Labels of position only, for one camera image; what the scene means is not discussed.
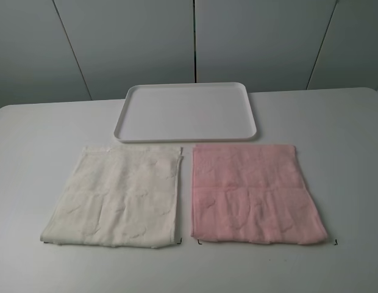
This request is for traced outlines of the white rectangular plastic tray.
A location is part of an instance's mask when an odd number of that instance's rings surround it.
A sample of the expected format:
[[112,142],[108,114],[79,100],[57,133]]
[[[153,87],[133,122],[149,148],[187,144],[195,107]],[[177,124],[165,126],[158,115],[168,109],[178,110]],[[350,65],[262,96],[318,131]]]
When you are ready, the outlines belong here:
[[136,85],[113,135],[123,143],[251,140],[257,133],[239,82]]

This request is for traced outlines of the white textured towel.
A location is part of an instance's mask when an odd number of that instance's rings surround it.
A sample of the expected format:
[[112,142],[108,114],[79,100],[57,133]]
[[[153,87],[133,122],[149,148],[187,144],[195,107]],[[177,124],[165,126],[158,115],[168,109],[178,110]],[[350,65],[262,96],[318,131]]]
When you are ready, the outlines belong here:
[[102,247],[174,245],[181,160],[179,146],[84,148],[41,241]]

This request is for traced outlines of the pink textured towel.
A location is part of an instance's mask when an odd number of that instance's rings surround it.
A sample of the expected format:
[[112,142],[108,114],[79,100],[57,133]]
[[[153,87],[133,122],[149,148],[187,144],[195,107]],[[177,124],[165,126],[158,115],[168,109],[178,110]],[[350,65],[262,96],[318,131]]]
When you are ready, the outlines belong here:
[[293,145],[193,148],[191,235],[200,241],[311,245],[327,231]]

